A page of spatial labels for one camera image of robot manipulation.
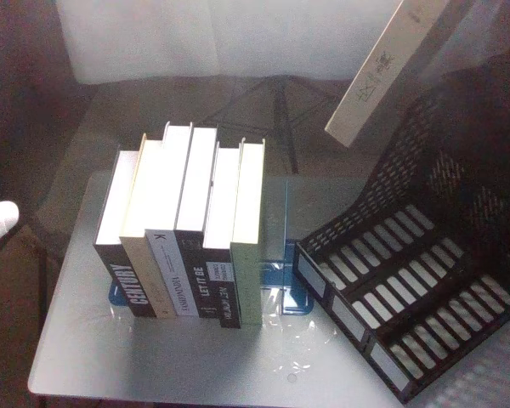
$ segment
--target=table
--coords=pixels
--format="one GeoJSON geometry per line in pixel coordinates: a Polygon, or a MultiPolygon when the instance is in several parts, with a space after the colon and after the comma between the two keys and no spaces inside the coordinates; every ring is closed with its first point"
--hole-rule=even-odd
{"type": "MultiPolygon", "coordinates": [[[[111,278],[92,248],[109,177],[96,173],[88,183],[31,369],[33,393],[193,405],[402,406],[319,304],[305,316],[281,316],[279,293],[269,291],[263,326],[241,330],[221,329],[216,320],[135,319],[111,306],[111,278]]],[[[337,215],[362,184],[291,178],[289,234],[337,215]]],[[[510,322],[408,406],[450,405],[510,406],[510,322]]]]}

